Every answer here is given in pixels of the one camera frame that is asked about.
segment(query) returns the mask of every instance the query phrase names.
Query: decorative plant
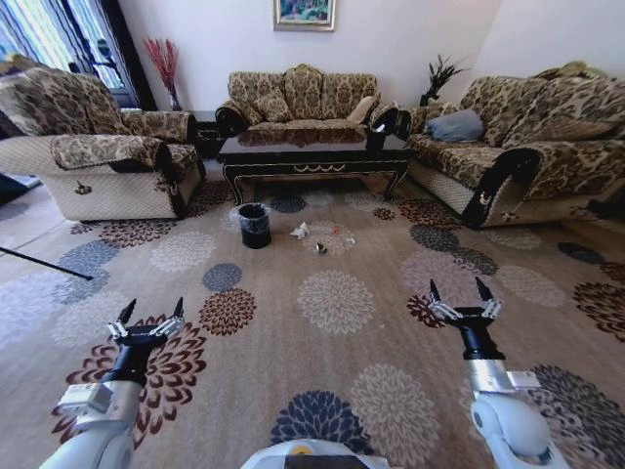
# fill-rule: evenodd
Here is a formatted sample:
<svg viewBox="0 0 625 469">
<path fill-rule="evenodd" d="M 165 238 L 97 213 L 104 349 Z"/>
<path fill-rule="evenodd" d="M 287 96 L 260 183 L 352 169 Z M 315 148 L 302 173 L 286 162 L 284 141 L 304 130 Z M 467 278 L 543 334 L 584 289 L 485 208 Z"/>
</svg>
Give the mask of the decorative plant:
<svg viewBox="0 0 625 469">
<path fill-rule="evenodd" d="M 178 48 L 169 39 L 144 39 L 144 46 L 152 63 L 160 74 L 160 79 L 169 92 L 172 110 L 181 110 L 176 92 L 176 65 Z"/>
<path fill-rule="evenodd" d="M 421 101 L 419 106 L 425 106 L 428 103 L 429 98 L 438 99 L 438 91 L 442 88 L 453 75 L 457 75 L 461 71 L 465 71 L 465 68 L 458 68 L 459 62 L 449 64 L 449 58 L 442 59 L 440 54 L 437 55 L 438 63 L 429 63 L 430 67 L 430 89 L 425 95 L 421 95 Z"/>
</svg>

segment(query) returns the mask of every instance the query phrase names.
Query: loveseat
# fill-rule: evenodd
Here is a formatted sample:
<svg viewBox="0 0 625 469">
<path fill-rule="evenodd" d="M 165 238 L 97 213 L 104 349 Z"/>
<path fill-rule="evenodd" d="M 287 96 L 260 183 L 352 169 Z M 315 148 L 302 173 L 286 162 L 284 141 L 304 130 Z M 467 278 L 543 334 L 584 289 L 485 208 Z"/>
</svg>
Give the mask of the loveseat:
<svg viewBox="0 0 625 469">
<path fill-rule="evenodd" d="M 228 135 L 250 128 L 285 129 L 365 129 L 397 118 L 396 104 L 379 103 L 376 77 L 368 73 L 323 73 L 299 64 L 283 73 L 236 71 L 229 75 L 229 99 L 216 111 L 220 127 Z M 268 119 L 258 109 L 262 97 L 277 94 L 285 105 L 273 105 L 276 119 Z M 365 97 L 375 97 L 372 108 L 361 122 L 347 117 Z"/>
<path fill-rule="evenodd" d="M 426 122 L 472 109 L 477 142 L 425 135 Z M 587 217 L 625 188 L 625 83 L 582 78 L 477 79 L 459 105 L 409 110 L 409 175 L 478 228 Z"/>
<path fill-rule="evenodd" d="M 31 63 L 0 78 L 0 171 L 34 174 L 65 218 L 181 218 L 205 176 L 187 112 L 121 112 L 102 81 Z"/>
</svg>

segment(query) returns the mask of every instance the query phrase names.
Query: floral rug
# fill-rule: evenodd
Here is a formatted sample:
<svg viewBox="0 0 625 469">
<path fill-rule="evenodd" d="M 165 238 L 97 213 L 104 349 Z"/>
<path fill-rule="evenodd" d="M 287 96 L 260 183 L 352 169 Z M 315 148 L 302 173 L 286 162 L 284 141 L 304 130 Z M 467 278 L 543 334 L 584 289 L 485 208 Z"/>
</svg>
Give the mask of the floral rug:
<svg viewBox="0 0 625 469">
<path fill-rule="evenodd" d="M 452 305 L 479 304 L 475 276 L 504 301 L 492 336 L 510 369 L 538 375 L 522 398 L 571 467 L 625 467 L 623 225 L 475 232 L 407 181 L 393 203 L 379 177 L 267 182 L 272 242 L 251 250 L 215 174 L 182 221 L 76 224 L 43 187 L 0 207 L 0 245 L 94 277 L 0 258 L 4 467 L 37 467 L 73 435 L 55 404 L 111 367 L 107 321 L 137 298 L 132 321 L 159 323 L 180 296 L 186 325 L 151 358 L 135 467 L 236 468 L 296 438 L 406 469 L 492 467 L 460 335 L 426 308 L 430 278 Z"/>
</svg>

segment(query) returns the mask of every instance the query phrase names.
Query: white wall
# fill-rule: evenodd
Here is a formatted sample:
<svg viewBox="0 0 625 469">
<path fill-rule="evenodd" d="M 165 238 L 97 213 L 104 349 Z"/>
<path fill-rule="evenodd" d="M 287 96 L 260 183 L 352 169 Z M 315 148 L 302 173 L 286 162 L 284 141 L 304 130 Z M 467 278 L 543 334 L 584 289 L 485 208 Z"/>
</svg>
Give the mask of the white wall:
<svg viewBox="0 0 625 469">
<path fill-rule="evenodd" d="M 504 0 L 471 75 L 529 76 L 582 60 L 625 77 L 625 1 Z"/>
<path fill-rule="evenodd" d="M 142 45 L 147 37 L 178 45 L 186 109 L 215 109 L 228 96 L 231 71 L 299 63 L 374 73 L 384 101 L 413 105 L 429 86 L 427 64 L 437 53 L 474 64 L 501 0 L 337 0 L 335 31 L 324 33 L 273 31 L 271 2 L 121 0 L 159 107 L 168 102 Z M 468 72 L 457 75 L 442 96 L 459 99 L 469 80 Z"/>
</svg>

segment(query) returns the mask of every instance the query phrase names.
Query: black trash can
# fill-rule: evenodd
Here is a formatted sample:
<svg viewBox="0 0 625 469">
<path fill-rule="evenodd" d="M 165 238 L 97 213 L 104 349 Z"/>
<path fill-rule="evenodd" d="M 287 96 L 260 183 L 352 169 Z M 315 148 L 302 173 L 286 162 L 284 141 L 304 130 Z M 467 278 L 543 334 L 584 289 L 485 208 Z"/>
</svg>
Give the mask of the black trash can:
<svg viewBox="0 0 625 469">
<path fill-rule="evenodd" d="M 260 249 L 271 242 L 270 213 L 262 203 L 248 203 L 238 209 L 243 244 Z"/>
</svg>

